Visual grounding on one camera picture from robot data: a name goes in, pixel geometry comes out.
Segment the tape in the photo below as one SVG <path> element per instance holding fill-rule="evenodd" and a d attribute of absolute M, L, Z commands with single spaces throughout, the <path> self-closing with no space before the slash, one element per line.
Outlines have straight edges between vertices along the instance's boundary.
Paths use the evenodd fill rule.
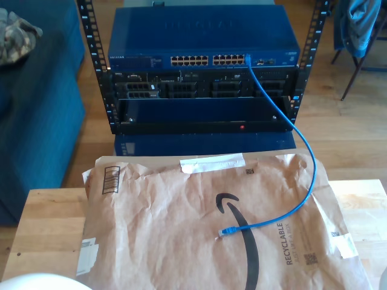
<path fill-rule="evenodd" d="M 332 237 L 332 239 L 339 249 L 343 259 L 352 258 L 359 255 L 351 234 L 343 234 L 341 236 Z"/>
<path fill-rule="evenodd" d="M 221 155 L 214 157 L 196 158 L 180 160 L 181 170 L 184 173 L 200 173 L 222 169 L 229 169 L 234 167 L 244 167 L 242 153 Z"/>
<path fill-rule="evenodd" d="M 85 239 L 80 248 L 77 276 L 89 273 L 97 260 L 98 245 L 95 245 L 96 238 Z"/>

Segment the qr code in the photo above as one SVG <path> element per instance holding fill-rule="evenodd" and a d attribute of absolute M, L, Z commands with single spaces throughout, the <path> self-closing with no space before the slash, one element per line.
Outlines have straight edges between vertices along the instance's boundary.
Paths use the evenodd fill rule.
<path fill-rule="evenodd" d="M 120 185 L 120 167 L 109 166 L 105 167 L 105 175 L 103 177 L 102 194 L 118 193 Z"/>
<path fill-rule="evenodd" d="M 304 258 L 305 258 L 305 263 L 306 263 L 307 265 L 317 264 L 316 253 L 305 254 L 305 255 L 304 255 Z"/>

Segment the camouflage fabric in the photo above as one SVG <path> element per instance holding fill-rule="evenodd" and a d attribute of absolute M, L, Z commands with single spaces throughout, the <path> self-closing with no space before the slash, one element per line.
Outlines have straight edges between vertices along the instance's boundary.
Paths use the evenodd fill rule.
<path fill-rule="evenodd" d="M 0 8 L 0 66 L 15 63 L 28 55 L 42 35 L 40 28 Z"/>

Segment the network switch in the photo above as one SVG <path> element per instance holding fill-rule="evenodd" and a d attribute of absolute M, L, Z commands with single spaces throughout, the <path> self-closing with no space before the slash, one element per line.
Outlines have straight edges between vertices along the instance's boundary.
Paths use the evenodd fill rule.
<path fill-rule="evenodd" d="M 280 5 L 133 7 L 116 10 L 109 63 L 113 72 L 237 69 L 248 53 L 254 67 L 291 67 L 299 52 Z"/>

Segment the blue ethernet cable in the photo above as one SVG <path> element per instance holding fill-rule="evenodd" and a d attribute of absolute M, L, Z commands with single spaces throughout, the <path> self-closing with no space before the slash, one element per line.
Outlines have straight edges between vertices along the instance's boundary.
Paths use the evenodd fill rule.
<path fill-rule="evenodd" d="M 308 148 L 308 151 L 310 153 L 310 156 L 311 156 L 312 162 L 313 162 L 313 176 L 312 176 L 312 181 L 310 183 L 307 195 L 299 203 L 299 205 L 297 205 L 294 209 L 292 209 L 288 213 L 286 213 L 286 214 L 284 214 L 282 216 L 276 217 L 275 219 L 270 219 L 269 221 L 259 222 L 257 224 L 253 224 L 253 225 L 245 225 L 243 227 L 229 227 L 229 228 L 225 228 L 223 230 L 219 230 L 219 237 L 222 237 L 222 236 L 225 236 L 225 235 L 229 235 L 229 234 L 233 234 L 233 233 L 236 233 L 238 231 L 248 230 L 249 228 L 259 228 L 259 227 L 263 227 L 265 225 L 270 225 L 270 224 L 273 224 L 273 223 L 275 223 L 277 221 L 280 221 L 282 219 L 285 219 L 285 218 L 291 216 L 293 213 L 298 211 L 306 203 L 306 201 L 308 200 L 308 198 L 311 195 L 312 189 L 314 187 L 314 182 L 316 181 L 316 169 L 317 169 L 316 159 L 314 157 L 313 151 L 312 151 L 308 141 L 301 134 L 301 132 L 297 129 L 297 127 L 288 119 L 288 117 L 286 117 L 286 115 L 276 106 L 276 104 L 273 102 L 273 100 L 267 95 L 267 93 L 265 92 L 265 90 L 263 89 L 261 84 L 259 83 L 258 79 L 256 78 L 256 76 L 255 76 L 255 74 L 254 74 L 254 72 L 252 70 L 252 60 L 251 60 L 251 57 L 250 57 L 249 54 L 247 54 L 245 56 L 245 61 L 246 61 L 247 67 L 249 68 L 250 74 L 252 75 L 255 83 L 257 84 L 259 90 L 262 92 L 262 94 L 264 95 L 266 100 L 277 111 L 277 113 L 286 121 L 286 123 L 288 123 L 294 129 L 294 131 L 297 132 L 297 134 L 300 136 L 300 138 L 302 139 L 302 141 L 305 143 L 306 147 Z"/>

